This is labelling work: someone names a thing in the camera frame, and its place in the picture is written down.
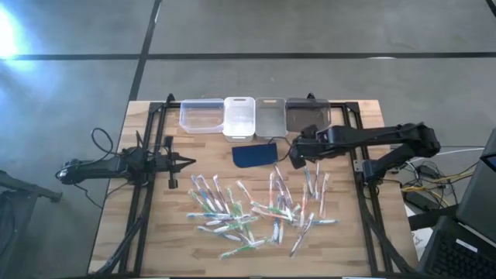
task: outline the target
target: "concrete floor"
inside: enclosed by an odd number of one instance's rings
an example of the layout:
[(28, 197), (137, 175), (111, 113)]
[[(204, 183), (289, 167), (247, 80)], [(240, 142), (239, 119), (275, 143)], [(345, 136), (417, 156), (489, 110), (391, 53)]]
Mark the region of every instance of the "concrete floor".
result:
[[(0, 55), (140, 53), (153, 0), (0, 2)], [(151, 53), (496, 51), (484, 0), (164, 0)], [(82, 275), (100, 210), (53, 174), (95, 158), (96, 126), (119, 138), (137, 60), (0, 61), (0, 169), (62, 191), (40, 199), (8, 277)], [(387, 125), (424, 121), (444, 146), (483, 146), (496, 125), (495, 59), (148, 61), (138, 100), (379, 99)], [(459, 148), (443, 148), (442, 151)], [(433, 160), (445, 173), (480, 152)], [(401, 176), (410, 180), (410, 173)], [(98, 203), (107, 181), (81, 186)], [(456, 186), (461, 197), (464, 183)]]

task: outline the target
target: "clear plastic container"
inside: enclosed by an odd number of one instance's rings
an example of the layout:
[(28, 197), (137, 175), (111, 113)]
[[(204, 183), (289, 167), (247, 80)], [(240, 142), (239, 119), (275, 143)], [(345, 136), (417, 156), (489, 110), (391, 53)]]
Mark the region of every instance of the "clear plastic container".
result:
[(255, 134), (255, 99), (228, 97), (224, 100), (224, 136), (229, 142), (249, 142)]
[(186, 133), (221, 133), (224, 123), (224, 100), (196, 99), (181, 101), (179, 125)]
[(286, 100), (286, 123), (289, 132), (301, 132), (310, 125), (325, 129), (331, 124), (331, 105), (328, 100), (289, 98)]
[(286, 136), (286, 100), (283, 98), (257, 98), (255, 135), (257, 139)]

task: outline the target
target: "cable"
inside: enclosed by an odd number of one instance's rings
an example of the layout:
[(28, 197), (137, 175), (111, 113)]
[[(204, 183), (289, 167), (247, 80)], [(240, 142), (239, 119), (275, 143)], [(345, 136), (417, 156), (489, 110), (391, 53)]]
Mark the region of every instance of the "cable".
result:
[(87, 198), (87, 199), (88, 199), (88, 200), (89, 200), (89, 201), (90, 201), (93, 205), (96, 205), (98, 208), (103, 209), (103, 207), (102, 207), (101, 205), (97, 204), (95, 201), (93, 201), (93, 199), (92, 199), (92, 198), (90, 198), (90, 196), (88, 195), (88, 190), (84, 189), (83, 187), (81, 187), (81, 186), (79, 186), (79, 185), (77, 185), (77, 184), (75, 184), (75, 183), (74, 183), (73, 185), (74, 185), (75, 187), (77, 187), (77, 188), (80, 188), (82, 191), (84, 191), (84, 194), (86, 195), (86, 198)]
[(7, 201), (10, 205), (10, 214), (12, 217), (12, 231), (10, 232), (9, 240), (5, 243), (5, 246), (0, 250), (0, 259), (2, 258), (3, 254), (7, 250), (7, 247), (9, 247), (10, 242), (12, 241), (12, 238), (14, 237), (14, 233), (16, 233), (16, 216), (14, 215), (14, 205), (12, 204), (12, 201), (10, 200), (9, 197), (5, 197), (5, 200)]
[(415, 178), (419, 179), (420, 178), (419, 173), (418, 173), (417, 169), (415, 168), (415, 166), (410, 162), (406, 162), (406, 164), (412, 168), (413, 174), (415, 175)]
[(465, 174), (457, 174), (457, 175), (451, 175), (449, 177), (441, 177), (440, 179), (435, 179), (432, 182), (436, 183), (436, 182), (441, 182), (441, 181), (450, 180), (450, 179), (454, 179), (454, 178), (467, 177), (467, 176), (472, 176), (472, 174), (474, 174), (473, 171), (469, 172), (469, 173), (465, 173)]
[[(374, 187), (377, 190), (377, 196), (379, 197), (379, 193), (381, 193), (381, 189), (379, 188), (379, 186), (377, 186), (377, 184), (375, 184)], [(363, 188), (363, 197), (366, 199), (370, 199), (370, 197), (367, 197), (365, 195), (365, 188)]]
[(271, 138), (269, 139), (269, 142), (268, 142), (267, 144), (271, 144), (271, 143), (272, 143), (272, 141), (273, 141), (274, 139), (284, 139), (284, 141), (285, 141), (285, 142), (289, 145), (289, 149), (288, 149), (288, 151), (287, 151), (286, 155), (284, 155), (284, 157), (282, 157), (282, 159), (278, 159), (278, 160), (277, 160), (277, 162), (281, 162), (281, 161), (283, 161), (283, 160), (286, 160), (286, 158), (288, 158), (288, 156), (289, 156), (289, 153), (291, 152), (291, 150), (292, 150), (292, 149), (293, 149), (293, 147), (295, 147), (295, 146), (294, 146), (294, 145), (292, 145), (292, 144), (289, 142), (289, 140), (288, 140), (285, 136), (273, 136), (273, 137), (271, 137)]
[[(110, 150), (105, 150), (102, 148), (102, 146), (100, 146), (96, 140), (95, 140), (95, 131), (101, 131), (102, 133), (104, 133), (107, 137), (107, 140), (110, 142)], [(102, 128), (94, 128), (92, 131), (91, 131), (91, 140), (93, 141), (93, 143), (97, 146), (97, 148), (99, 148), (100, 150), (102, 150), (103, 152), (105, 152), (105, 155), (103, 155), (102, 157), (98, 158), (97, 160), (93, 160), (91, 162), (87, 162), (87, 163), (82, 163), (82, 164), (78, 164), (79, 167), (81, 166), (88, 166), (88, 165), (91, 165), (91, 164), (95, 164), (97, 162), (100, 162), (102, 160), (104, 160), (108, 155), (110, 154), (116, 154), (118, 156), (117, 153), (114, 153), (112, 152), (112, 150), (114, 149), (114, 142), (112, 141), (112, 139), (110, 138), (110, 135), (107, 133), (107, 131), (105, 131), (104, 129)], [(59, 170), (58, 172), (55, 173), (55, 178), (58, 180), (59, 179), (59, 174), (68, 169), (69, 167), (73, 167), (74, 165), (70, 165), (70, 166), (66, 166), (64, 168), (62, 168), (61, 170)]]
[(267, 144), (271, 144), (274, 139), (282, 139), (284, 140), (289, 146), (291, 146), (291, 143), (289, 142), (289, 139), (287, 139), (285, 136), (273, 136), (269, 139), (269, 142)]
[(453, 197), (455, 197), (455, 205), (458, 205), (458, 198), (456, 197), (456, 192), (453, 183), (450, 182), (449, 186), (451, 187), (451, 192), (453, 193)]
[(456, 179), (455, 181), (451, 181), (451, 183), (456, 183), (456, 182), (458, 182), (458, 181), (461, 181), (461, 180), (463, 180), (463, 179), (465, 179), (465, 178), (469, 178), (469, 177), (471, 177), (471, 176), (472, 176), (472, 175), (470, 175), (470, 176), (466, 176), (466, 177), (462, 177), (462, 178), (458, 178), (458, 179)]
[[(108, 140), (108, 142), (110, 143), (110, 149), (109, 149), (109, 150), (104, 149), (104, 148), (103, 148), (100, 144), (98, 144), (98, 143), (96, 142), (96, 139), (95, 139), (95, 132), (96, 132), (96, 131), (100, 131), (100, 132), (102, 132), (102, 133), (103, 133), (103, 134), (107, 137), (107, 140)], [(105, 131), (104, 129), (99, 128), (99, 127), (94, 128), (94, 129), (91, 131), (91, 141), (93, 141), (93, 144), (94, 144), (97, 148), (99, 148), (101, 151), (103, 151), (103, 152), (107, 153), (107, 155), (112, 154), (112, 155), (116, 155), (116, 156), (118, 156), (118, 154), (117, 154), (117, 153), (112, 152), (112, 150), (114, 149), (114, 142), (113, 142), (113, 141), (112, 141), (112, 139), (110, 138), (109, 133), (107, 133), (107, 131)]]
[(441, 189), (441, 202), (444, 202), (446, 204), (446, 206), (449, 206), (448, 203), (444, 200), (444, 188)]
[[(454, 150), (454, 151), (448, 151), (448, 152), (438, 153), (435, 156), (442, 156), (442, 155), (455, 154), (455, 153), (468, 152), (468, 151), (478, 151), (478, 150), (484, 150), (484, 148), (472, 148), (472, 149), (466, 149), (466, 150)], [(426, 158), (417, 158), (417, 159), (414, 159), (414, 160), (410, 160), (409, 162), (410, 163), (413, 163), (413, 162), (417, 162), (417, 161), (424, 160), (424, 159), (426, 159)]]
[(464, 172), (468, 171), (468, 170), (469, 170), (469, 169), (471, 169), (472, 167), (475, 167), (478, 163), (479, 163), (479, 161), (477, 161), (477, 162), (475, 162), (475, 163), (471, 164), (468, 168), (466, 168), (465, 170), (462, 170), (462, 171), (461, 171), (461, 172), (459, 172), (458, 174), (462, 174), (462, 173), (464, 173)]
[(115, 192), (115, 191), (119, 190), (120, 188), (122, 188), (122, 187), (124, 187), (124, 186), (126, 186), (126, 185), (128, 185), (128, 184), (129, 184), (129, 182), (126, 182), (126, 183), (124, 183), (124, 184), (122, 184), (122, 185), (118, 186), (117, 188), (113, 189), (112, 191), (110, 191), (109, 193), (107, 193), (107, 195), (105, 196), (105, 198), (108, 198), (108, 197), (109, 197), (109, 195), (110, 195), (111, 193), (113, 193), (113, 192)]
[(437, 202), (438, 205), (443, 206), (442, 201), (438, 199), (439, 196), (436, 197), (432, 191), (425, 191), (425, 193), (429, 194), (432, 198), (434, 198), (434, 200)]

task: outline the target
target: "laptop keyboard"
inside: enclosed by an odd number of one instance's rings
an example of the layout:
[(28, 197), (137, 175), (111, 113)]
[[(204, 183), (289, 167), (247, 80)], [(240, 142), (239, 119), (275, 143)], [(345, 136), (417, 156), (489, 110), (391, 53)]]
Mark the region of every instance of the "laptop keyboard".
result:
[(429, 273), (456, 278), (496, 278), (496, 262), (442, 235)]

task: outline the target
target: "wooden table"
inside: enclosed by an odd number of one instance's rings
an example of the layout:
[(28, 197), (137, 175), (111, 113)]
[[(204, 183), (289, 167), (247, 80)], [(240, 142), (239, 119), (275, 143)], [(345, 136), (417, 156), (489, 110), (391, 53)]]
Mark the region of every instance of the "wooden table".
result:
[[(364, 128), (384, 126), (378, 101), (356, 102), (360, 104)], [(143, 134), (148, 107), (149, 102), (129, 103), (119, 149), (136, 144), (136, 130)], [(340, 109), (332, 109), (331, 114), (333, 125), (343, 124), (343, 114)], [(222, 134), (187, 134), (179, 126), (178, 120), (179, 109), (169, 109), (164, 135), (174, 136), (174, 149), (182, 156), (195, 158), (197, 162), (177, 175), (178, 189), (168, 189), (168, 174), (160, 173), (157, 176), (143, 255), (143, 276), (246, 277), (370, 274), (350, 156), (322, 160), (320, 163), (320, 181), (323, 180), (325, 172), (330, 173), (325, 204), (326, 217), (339, 219), (339, 224), (310, 228), (307, 238), (293, 259), (290, 259), (288, 255), (295, 243), (297, 232), (296, 229), (286, 226), (282, 245), (267, 244), (258, 250), (219, 260), (221, 253), (234, 250), (239, 247), (239, 244), (198, 231), (196, 226), (201, 225), (202, 222), (186, 219), (187, 212), (201, 212), (202, 210), (187, 195), (187, 191), (192, 188), (191, 175), (203, 174), (213, 186), (212, 176), (217, 174), (221, 185), (223, 187), (229, 185), (235, 199), (242, 201), (244, 212), (248, 212), (249, 203), (236, 187), (235, 181), (241, 180), (254, 199), (266, 205), (269, 174), (274, 168), (272, 166), (237, 168), (232, 162), (231, 147), (246, 145), (245, 143), (227, 143)], [(282, 141), (277, 143), (277, 148), (280, 157), (288, 151), (288, 145)], [(389, 146), (369, 148), (372, 159), (381, 157), (387, 152), (389, 152)], [(293, 199), (301, 203), (302, 184), (305, 182), (303, 170), (295, 170), (289, 159), (280, 162), (278, 166), (291, 190)], [(315, 173), (313, 164), (309, 164), (309, 169), (312, 174)], [(125, 181), (113, 179), (108, 190), (111, 191), (123, 182)], [(399, 187), (395, 183), (387, 182), (380, 187), (379, 200), (387, 237), (398, 252), (414, 267), (417, 264), (417, 257)], [(126, 186), (113, 193), (105, 202), (89, 271), (101, 267), (122, 240), (132, 192), (132, 187)], [(306, 212), (318, 213), (318, 202), (311, 200)], [(271, 236), (272, 228), (271, 219), (259, 219), (252, 224), (256, 239)], [(381, 261), (381, 249), (376, 239), (374, 239), (374, 246), (377, 259)], [(134, 261), (135, 249), (135, 246), (131, 247), (130, 266)]]

